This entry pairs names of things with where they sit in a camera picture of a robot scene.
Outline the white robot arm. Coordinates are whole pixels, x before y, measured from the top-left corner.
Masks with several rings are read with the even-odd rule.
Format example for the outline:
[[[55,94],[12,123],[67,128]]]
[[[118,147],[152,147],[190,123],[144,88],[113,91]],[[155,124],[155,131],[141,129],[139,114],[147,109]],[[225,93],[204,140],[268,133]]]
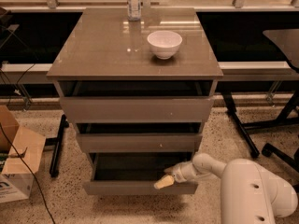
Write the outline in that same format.
[[[221,180],[221,224],[276,224],[278,217],[292,215],[298,206],[294,187],[260,164],[247,159],[227,163],[206,153],[164,170],[154,187],[163,189],[214,175]]]

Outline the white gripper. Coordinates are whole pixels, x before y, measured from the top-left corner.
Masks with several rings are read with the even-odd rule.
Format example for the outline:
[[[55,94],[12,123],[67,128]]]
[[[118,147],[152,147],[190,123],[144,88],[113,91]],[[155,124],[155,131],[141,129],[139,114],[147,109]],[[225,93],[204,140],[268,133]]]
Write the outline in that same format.
[[[191,161],[180,162],[174,166],[168,167],[164,170],[167,174],[158,180],[154,187],[156,189],[163,189],[172,186],[175,181],[178,183],[184,183],[194,180],[196,177],[196,169]]]

